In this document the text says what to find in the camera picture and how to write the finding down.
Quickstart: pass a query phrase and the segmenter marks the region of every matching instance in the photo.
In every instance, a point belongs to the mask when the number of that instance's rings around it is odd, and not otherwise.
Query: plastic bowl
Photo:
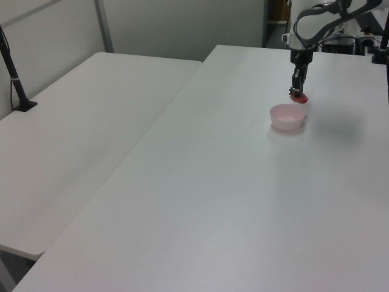
[[[293,131],[301,127],[305,110],[298,105],[276,105],[270,110],[270,117],[275,128]]]

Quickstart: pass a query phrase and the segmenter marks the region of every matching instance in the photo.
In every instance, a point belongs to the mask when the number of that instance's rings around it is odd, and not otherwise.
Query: white table
[[[386,292],[386,68],[315,54],[279,133],[292,71],[218,46],[15,292]]]
[[[37,259],[200,64],[99,53],[0,121],[0,249]]]

